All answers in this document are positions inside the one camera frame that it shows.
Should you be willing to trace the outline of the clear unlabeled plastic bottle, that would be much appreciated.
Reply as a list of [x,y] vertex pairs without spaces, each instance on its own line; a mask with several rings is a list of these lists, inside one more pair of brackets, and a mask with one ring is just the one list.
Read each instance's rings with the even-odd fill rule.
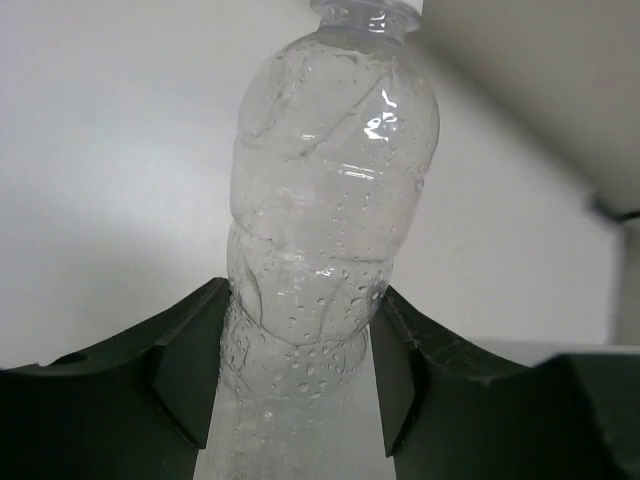
[[315,1],[257,71],[230,184],[229,304],[199,479],[346,479],[351,386],[439,137],[419,1]]

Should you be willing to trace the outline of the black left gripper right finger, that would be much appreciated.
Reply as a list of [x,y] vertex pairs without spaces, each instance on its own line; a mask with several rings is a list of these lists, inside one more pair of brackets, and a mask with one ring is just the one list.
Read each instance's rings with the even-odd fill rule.
[[385,452],[400,479],[635,479],[639,357],[524,366],[388,290],[370,323]]

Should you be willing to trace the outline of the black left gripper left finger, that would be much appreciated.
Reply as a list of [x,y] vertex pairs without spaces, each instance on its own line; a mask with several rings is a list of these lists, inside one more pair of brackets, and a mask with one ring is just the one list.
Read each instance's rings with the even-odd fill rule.
[[5,479],[190,479],[206,447],[230,291],[215,278],[52,364],[1,374]]

